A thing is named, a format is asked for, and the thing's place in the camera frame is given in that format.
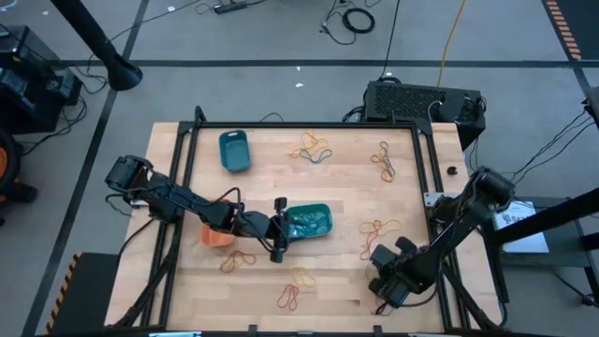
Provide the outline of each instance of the teal bowl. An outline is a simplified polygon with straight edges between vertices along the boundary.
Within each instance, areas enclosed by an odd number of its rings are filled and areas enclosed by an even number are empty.
[[[244,172],[250,168],[250,149],[242,130],[228,131],[218,138],[221,164],[229,172]]]
[[[333,228],[330,208],[325,204],[295,206],[287,209],[289,239],[309,239],[325,236]]]

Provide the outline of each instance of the black stand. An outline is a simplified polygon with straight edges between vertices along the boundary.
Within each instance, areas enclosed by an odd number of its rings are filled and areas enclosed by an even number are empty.
[[[112,90],[128,90],[139,84],[143,74],[138,67],[129,64],[121,56],[102,28],[80,0],[51,0],[85,44],[100,59],[109,72],[109,85]]]
[[[597,198],[599,188],[566,200],[525,198],[532,201],[540,212],[489,235],[492,248],[497,253],[496,267],[499,267],[501,259],[501,263],[508,265],[583,268],[592,294],[599,299],[598,272],[591,254],[591,250],[599,248],[599,234],[584,235],[577,221],[580,217],[599,212]],[[501,254],[500,257],[499,251],[504,243],[540,232],[545,235],[548,254]]]

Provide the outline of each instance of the yellow and black stripe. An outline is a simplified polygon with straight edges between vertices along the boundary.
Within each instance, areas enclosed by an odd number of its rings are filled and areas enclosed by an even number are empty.
[[[570,56],[573,59],[580,61],[580,49],[578,48],[577,42],[574,40],[570,27],[568,27],[568,22],[566,22],[565,17],[560,10],[560,6],[556,1],[552,0],[547,0],[547,6],[551,13],[551,18],[560,30],[561,38],[563,43],[565,43],[568,52],[570,52]]]
[[[60,305],[63,303],[63,300],[65,299],[66,290],[68,289],[68,283],[71,281],[71,277],[73,277],[73,271],[75,270],[75,266],[77,265],[77,261],[80,257],[81,253],[75,254],[71,259],[71,263],[68,265],[68,270],[66,271],[65,279],[63,279],[63,283],[60,286],[60,293],[58,294],[58,298],[52,306],[50,319],[48,320],[48,323],[46,323],[46,335],[49,335],[52,331],[52,328],[54,327],[54,321],[58,316],[58,310],[60,309]]]

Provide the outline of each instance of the yellow cable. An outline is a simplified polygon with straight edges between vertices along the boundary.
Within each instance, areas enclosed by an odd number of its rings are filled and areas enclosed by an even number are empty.
[[[441,59],[441,68],[439,69],[439,80],[437,80],[437,87],[441,86],[441,78],[443,77],[443,69],[446,66],[447,49],[449,48],[449,43],[451,43],[451,38],[453,37],[453,33],[456,31],[456,26],[458,25],[458,21],[460,20],[461,11],[464,9],[465,5],[466,5],[466,0],[461,0],[460,10],[458,10],[458,15],[456,15],[456,20],[453,21],[453,27],[451,27],[451,32],[449,32],[449,37],[447,38],[446,47],[443,49],[443,58]]]

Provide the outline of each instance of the power strip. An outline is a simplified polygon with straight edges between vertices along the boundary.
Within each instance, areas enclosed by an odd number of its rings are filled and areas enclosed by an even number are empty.
[[[247,8],[247,3],[245,1],[239,1],[239,2],[231,2],[228,5],[216,5],[213,7],[214,8],[214,12],[216,14],[225,14],[228,12],[232,12],[235,10],[240,10],[240,9],[244,9]]]

